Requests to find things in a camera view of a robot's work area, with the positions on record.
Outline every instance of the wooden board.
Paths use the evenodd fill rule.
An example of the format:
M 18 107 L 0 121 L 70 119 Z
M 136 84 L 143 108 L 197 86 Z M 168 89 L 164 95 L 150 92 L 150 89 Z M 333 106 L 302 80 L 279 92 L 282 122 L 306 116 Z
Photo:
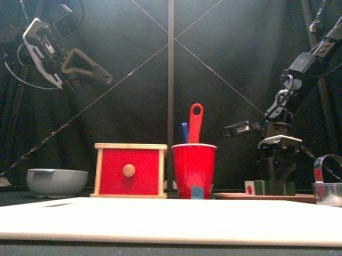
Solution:
M 74 198 L 0 216 L 6 240 L 342 247 L 342 208 L 290 201 Z
M 303 202 L 315 204 L 313 194 L 297 194 L 295 196 L 271 196 L 271 195 L 249 195 L 246 193 L 217 193 L 218 199 L 226 200 L 286 200 L 293 202 Z

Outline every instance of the red wooden box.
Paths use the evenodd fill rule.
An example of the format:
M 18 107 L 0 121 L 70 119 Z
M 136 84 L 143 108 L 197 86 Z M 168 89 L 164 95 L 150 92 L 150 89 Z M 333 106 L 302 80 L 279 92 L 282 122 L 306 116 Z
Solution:
M 94 197 L 166 198 L 163 144 L 96 143 Z

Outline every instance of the metal pole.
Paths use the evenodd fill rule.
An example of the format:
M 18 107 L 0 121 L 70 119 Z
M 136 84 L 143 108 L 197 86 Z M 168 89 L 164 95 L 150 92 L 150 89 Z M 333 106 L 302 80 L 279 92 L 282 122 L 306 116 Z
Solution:
M 302 9 L 303 9 L 303 16 L 305 16 L 305 25 L 306 25 L 306 31 L 307 31 L 307 39 L 310 43 L 310 47 L 315 47 L 318 44 L 315 35 L 310 32 L 310 24 L 313 23 L 313 14 L 310 10 L 310 5 L 307 0 L 301 1 Z M 318 90 L 319 90 L 319 97 L 321 97 L 321 105 L 322 105 L 322 111 L 323 111 L 323 118 L 325 118 L 325 124 L 326 124 L 326 132 L 327 132 L 327 138 L 329 138 L 329 147 L 333 154 L 338 154 L 338 137 L 337 137 L 337 131 L 334 128 L 334 120 L 331 115 L 331 105 L 329 101 L 329 94 L 327 94 L 327 86 L 326 86 L 326 80 L 325 78 L 321 78 L 318 81 Z
M 174 0 L 168 0 L 168 105 L 167 105 L 167 190 L 172 190 L 174 187 L 174 164 L 172 164 L 172 151 L 174 145 Z

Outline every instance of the cup rim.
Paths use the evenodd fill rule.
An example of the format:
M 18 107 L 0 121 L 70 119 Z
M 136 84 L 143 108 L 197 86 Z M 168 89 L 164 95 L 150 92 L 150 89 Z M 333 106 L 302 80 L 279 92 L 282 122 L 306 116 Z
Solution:
M 183 144 L 177 144 L 171 148 L 178 148 L 178 147 L 194 147 L 194 146 L 205 146 L 210 148 L 218 148 L 215 145 L 206 144 L 206 143 L 183 143 Z

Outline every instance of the black fabric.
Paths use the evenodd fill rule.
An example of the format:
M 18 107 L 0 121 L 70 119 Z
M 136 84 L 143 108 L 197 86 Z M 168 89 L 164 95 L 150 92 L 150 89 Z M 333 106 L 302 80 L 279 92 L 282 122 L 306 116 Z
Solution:
M 74 81 L 72 88 L 52 91 L 26 87 L 15 141 L 1 161 L 6 168 L 114 86 L 38 153 L 8 173 L 14 183 L 24 184 L 28 168 L 87 170 L 88 185 L 94 186 L 95 143 L 167 143 L 168 1 L 54 1 L 43 8 L 43 20 L 54 20 L 60 3 L 70 6 L 79 20 L 83 17 L 78 33 L 64 44 L 79 47 L 112 74 L 114 81 L 111 85 Z M 311 3 L 315 12 L 319 1 Z M 338 1 L 329 5 L 319 38 L 331 29 L 341 9 Z M 243 190 L 245 180 L 261 178 L 261 137 L 253 133 L 230 139 L 222 137 L 221 129 L 243 120 L 263 120 L 263 112 L 282 89 L 282 70 L 301 52 L 310 50 L 301 1 L 175 0 L 174 23 L 174 144 L 182 142 L 181 123 L 189 120 L 190 106 L 199 102 L 205 106 L 201 142 L 218 146 L 214 188 Z M 338 56 L 334 64 L 341 62 L 341 54 Z M 341 132 L 341 71 L 329 79 Z M 3 97 L 12 98 L 4 93 L 8 80 L 4 74 L 1 91 Z M 27 80 L 51 87 L 32 65 Z M 1 120 L 8 108 L 1 109 Z M 317 156 L 330 152 L 325 127 L 315 87 L 298 108 L 290 133 L 303 140 Z M 291 180 L 298 190 L 311 189 L 313 159 L 303 154 L 298 155 Z

